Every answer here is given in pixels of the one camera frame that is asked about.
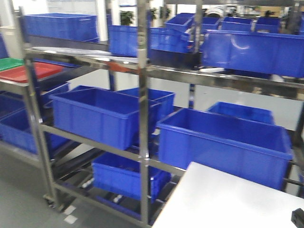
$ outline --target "white tabletop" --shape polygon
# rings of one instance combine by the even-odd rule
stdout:
[[[304,199],[192,162],[153,228],[295,228]]]

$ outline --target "metal rack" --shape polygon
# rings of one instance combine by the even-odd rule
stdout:
[[[28,163],[34,163],[40,166],[45,177],[45,184],[47,186],[47,194],[45,199],[49,205],[56,207],[58,210],[63,210],[75,198],[79,198],[88,203],[96,205],[104,210],[107,210],[117,216],[122,217],[141,227],[150,227],[156,219],[158,213],[162,209],[165,201],[168,199],[170,192],[174,189],[180,176],[185,170],[167,165],[158,161],[157,157],[153,157],[148,149],[148,93],[147,80],[148,78],[160,78],[177,82],[184,82],[194,85],[219,87],[225,89],[232,89],[244,91],[260,95],[268,95],[274,97],[281,97],[293,100],[304,101],[304,81],[301,79],[286,78],[287,82],[279,83],[268,81],[259,78],[249,78],[243,76],[203,73],[199,71],[191,71],[185,69],[175,69],[162,66],[149,65],[147,61],[147,27],[146,14],[148,9],[148,2],[146,0],[138,0],[138,62],[134,61],[119,61],[111,57],[89,57],[82,55],[72,55],[57,53],[53,50],[36,50],[34,48],[26,47],[24,41],[24,60],[25,67],[28,74],[28,84],[17,85],[9,81],[0,81],[0,89],[7,90],[13,93],[24,96],[28,114],[30,116],[31,128],[35,137],[36,146],[39,151],[39,156],[32,158],[5,143],[0,144],[0,151],[5,151],[19,157]],[[201,9],[202,1],[196,0],[197,9]],[[20,28],[19,14],[12,10],[15,14],[16,28]],[[201,24],[201,10],[198,10],[196,15],[196,24],[200,28]],[[200,30],[196,32],[196,49],[198,50]],[[38,82],[33,67],[33,58],[42,58],[53,61],[66,62],[71,64],[81,65],[83,67],[76,68],[71,71],[64,72],[52,76],[46,80]],[[139,76],[140,86],[140,148],[128,149],[122,151],[114,147],[98,143],[96,141],[87,139],[85,137],[69,133],[58,128],[52,124],[52,118],[44,118],[44,109],[39,102],[39,90],[50,85],[56,85],[58,82],[65,82],[77,76],[89,73],[95,69],[106,69],[109,72],[124,72],[132,73]],[[294,132],[291,132],[294,143],[294,151],[296,156],[296,164],[301,168],[301,174],[304,174],[304,143],[302,140],[302,131],[304,125],[304,107],[302,109],[299,124]],[[68,154],[71,150],[69,147],[75,148],[80,143],[93,146],[95,149],[89,150],[82,155],[79,155],[64,164],[58,165],[57,160],[50,161],[48,155],[47,140],[45,133],[53,133],[72,140],[69,145],[59,153],[60,159]],[[141,189],[142,199],[140,202],[127,203],[125,201],[131,199],[123,199],[120,204],[114,204],[111,200],[115,197],[114,194],[99,191],[98,193],[92,188],[92,185],[84,187],[84,183],[92,178],[92,170],[90,169],[90,162],[102,154],[103,152],[111,152],[125,158],[140,162],[141,167]],[[175,174],[173,180],[166,186],[164,192],[161,193],[159,199],[154,203],[150,203],[149,196],[149,167],[155,167]],[[134,204],[135,208],[130,208],[128,205]]]

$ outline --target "floor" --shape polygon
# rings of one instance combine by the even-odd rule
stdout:
[[[37,168],[0,154],[1,228],[137,228],[79,200],[72,204],[76,209],[69,216],[59,214],[47,206],[44,193]]]

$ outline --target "blue plastic crate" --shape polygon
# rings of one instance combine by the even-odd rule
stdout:
[[[168,28],[150,28],[151,49],[188,53],[193,48],[190,34]]]
[[[8,52],[5,47],[4,40],[2,38],[2,34],[0,33],[0,58],[8,58]]]
[[[218,29],[221,18],[203,18],[201,33],[207,29]]]
[[[118,56],[137,56],[137,27],[109,25],[109,51]]]
[[[138,141],[139,103],[133,96],[86,89],[52,95],[55,126],[124,150]],[[150,101],[149,133],[160,103]]]
[[[45,13],[25,15],[30,35],[85,41],[98,37],[96,15]]]
[[[280,18],[259,18],[256,23],[256,32],[280,33]]]
[[[222,30],[251,31],[252,19],[225,17],[222,21]]]
[[[193,18],[174,17],[165,22],[167,29],[174,29],[179,32],[185,32],[191,27]]]
[[[139,96],[139,88],[126,89],[117,92],[135,97]],[[162,118],[166,117],[167,115],[173,112],[173,102],[174,102],[175,93],[155,90],[155,89],[149,89],[148,93],[150,100],[161,103],[161,106],[157,114],[157,121],[161,120]]]
[[[137,56],[137,27],[132,26],[108,26],[110,47],[109,50],[116,56]],[[189,42],[188,33],[179,32],[167,28],[150,28],[151,49],[187,53],[193,43]]]
[[[207,30],[202,64],[210,67],[304,77],[304,37]]]
[[[24,107],[25,105],[22,100],[6,95],[5,93],[0,94],[0,119]]]
[[[25,109],[14,112],[0,120],[0,132],[2,132],[3,141],[28,152],[38,153]],[[54,156],[53,151],[68,140],[54,134],[46,134],[46,136],[49,138],[50,158],[52,159]]]
[[[226,102],[216,102],[212,107],[207,109],[207,111],[266,124],[275,124],[272,112],[261,108],[254,108]]]
[[[140,163],[105,153],[92,163],[94,186],[137,200],[141,199]],[[150,168],[151,200],[154,202],[171,175]]]
[[[160,161],[183,169],[194,161],[280,190],[293,157],[280,126],[181,109],[158,127]]]

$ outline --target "metal shelf rail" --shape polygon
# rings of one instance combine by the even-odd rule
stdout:
[[[184,69],[173,69],[162,66],[151,66],[147,61],[147,27],[146,16],[149,10],[148,0],[138,0],[138,61],[120,61],[113,57],[100,56],[90,57],[81,55],[71,55],[56,53],[53,50],[36,50],[34,48],[26,48],[23,40],[20,40],[24,45],[24,60],[28,74],[28,103],[31,107],[31,119],[33,120],[33,128],[35,129],[35,138],[37,147],[39,148],[39,156],[41,158],[41,167],[45,176],[47,186],[47,200],[51,205],[54,205],[58,210],[63,210],[73,199],[79,198],[88,203],[96,205],[104,210],[107,210],[115,215],[122,217],[138,226],[150,227],[157,214],[161,210],[163,203],[165,203],[170,191],[174,189],[172,185],[168,185],[168,191],[164,193],[163,200],[158,199],[156,203],[151,204],[149,193],[149,167],[159,168],[169,171],[176,176],[182,176],[185,170],[172,167],[170,165],[159,162],[152,157],[148,149],[148,93],[147,80],[149,77],[161,78],[166,80],[184,82],[194,85],[203,85],[211,87],[220,87],[226,89],[233,89],[249,93],[282,97],[294,100],[304,101],[304,84],[302,80],[292,81],[287,83],[278,83],[267,81],[258,78],[248,78],[242,76],[230,76],[224,74],[203,73],[198,71],[190,71]],[[202,0],[196,0],[197,12],[195,21],[196,27],[201,25],[201,8]],[[15,25],[17,30],[20,28],[19,13],[13,10],[11,2],[12,13],[15,14]],[[198,50],[200,32],[196,33],[196,50]],[[111,146],[95,142],[93,140],[75,135],[66,131],[62,131],[52,126],[51,121],[42,119],[42,112],[44,111],[39,103],[39,86],[33,68],[33,58],[42,58],[54,61],[61,61],[66,63],[73,63],[88,67],[87,69],[106,69],[109,72],[124,72],[139,75],[140,86],[140,148],[139,150],[129,149],[126,151],[118,150]],[[304,124],[304,108],[301,113],[301,118],[296,131],[293,134],[293,142],[296,151],[296,162],[301,170],[304,170],[303,150],[304,145],[301,138]],[[95,150],[87,151],[86,153],[67,161],[64,166],[58,166],[56,162],[51,163],[48,156],[47,141],[45,133],[54,133],[79,143],[85,143],[95,147]],[[92,178],[92,171],[90,170],[90,161],[99,156],[104,151],[111,152],[128,159],[139,161],[141,164],[141,189],[142,199],[137,202],[134,209],[128,208],[124,203],[125,199],[119,203],[113,203],[115,194],[105,192],[103,197],[100,194],[94,193],[95,189],[91,184],[84,185]]]

